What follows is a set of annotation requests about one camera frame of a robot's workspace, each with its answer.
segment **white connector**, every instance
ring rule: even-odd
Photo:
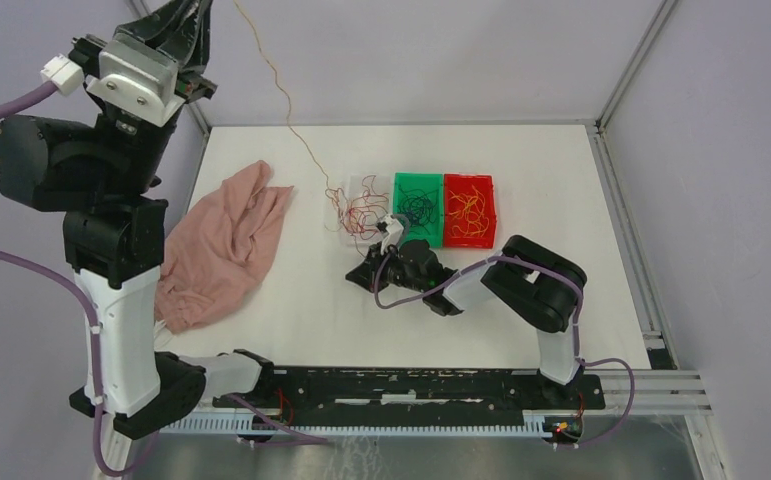
[[[399,247],[400,239],[403,236],[403,224],[393,215],[385,215],[381,221],[385,222],[385,231],[382,232],[384,236],[380,252],[382,255],[385,255],[390,245],[397,245]]]
[[[78,64],[64,55],[58,55],[44,65],[41,79],[54,83],[61,95],[66,97],[82,86],[85,73]]]

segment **metal floor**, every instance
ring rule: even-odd
[[[586,418],[586,438],[616,421]],[[140,445],[133,448],[139,451]],[[161,435],[132,477],[160,479],[700,479],[683,417],[631,417],[609,441],[553,452],[527,438],[337,438],[252,450],[219,435]]]

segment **green tray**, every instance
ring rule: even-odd
[[[440,248],[444,243],[444,175],[394,175],[394,213],[412,222],[406,240],[426,240],[430,247]]]

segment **yellow wire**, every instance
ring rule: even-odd
[[[288,91],[282,88],[282,85],[279,84],[279,70],[276,69],[276,66],[273,65],[273,62],[270,61],[270,58],[267,57],[267,54],[264,53],[264,49],[261,46],[261,39],[258,36],[258,30],[255,28],[255,24],[253,23],[252,19],[250,19],[249,15],[247,15],[247,12],[244,11],[244,7],[241,6],[240,3],[238,3],[238,0],[232,0],[235,3],[235,8],[238,9],[238,12],[241,13],[241,16],[244,17],[244,20],[247,21],[247,23],[250,26],[250,29],[253,32],[253,37],[255,37],[255,44],[258,47],[258,53],[261,55],[261,58],[264,59],[264,63],[267,64],[268,67],[270,67],[271,70],[273,70],[273,83],[276,85],[276,88],[279,89],[280,92],[285,94],[285,98],[288,100],[288,113],[285,115],[285,125],[288,126],[288,129],[291,130],[291,133],[294,134],[297,138],[300,139],[301,142],[303,142],[303,145],[305,145],[306,150],[308,151],[309,156],[311,157],[311,160],[314,162],[315,165],[317,165],[317,168],[320,169],[320,172],[323,174],[324,177],[326,177],[326,188],[329,189],[329,174],[326,173],[326,170],[323,168],[323,165],[320,164],[320,162],[317,161],[317,158],[314,156],[314,152],[311,151],[311,147],[309,147],[308,142],[305,141],[305,139],[297,133],[297,131],[294,129],[294,127],[291,125],[291,112],[293,112],[294,106],[291,102],[291,95],[288,94]]]
[[[451,228],[453,235],[462,237],[482,236],[485,235],[485,232],[490,227],[491,221],[485,215],[485,195],[477,190],[475,186],[471,185],[471,187],[473,187],[473,195],[462,193],[450,196],[450,200],[462,203],[462,206],[451,212],[450,216],[467,222],[467,228],[453,225]]]

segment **gray wall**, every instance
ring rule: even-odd
[[[681,2],[609,143],[736,478],[771,478],[771,2]]]
[[[659,1],[239,0],[302,124],[594,118]],[[209,122],[283,124],[232,0],[211,29]]]
[[[36,87],[38,71],[73,36],[110,37],[131,18],[119,0],[0,0],[0,102]],[[93,122],[84,93],[53,97],[34,114]],[[187,115],[173,137],[154,195],[172,201],[168,226],[186,208],[201,137]],[[61,215],[34,212],[0,196],[0,248],[64,274]],[[67,405],[85,372],[81,311],[60,287],[0,263],[0,479],[86,478],[91,421]]]

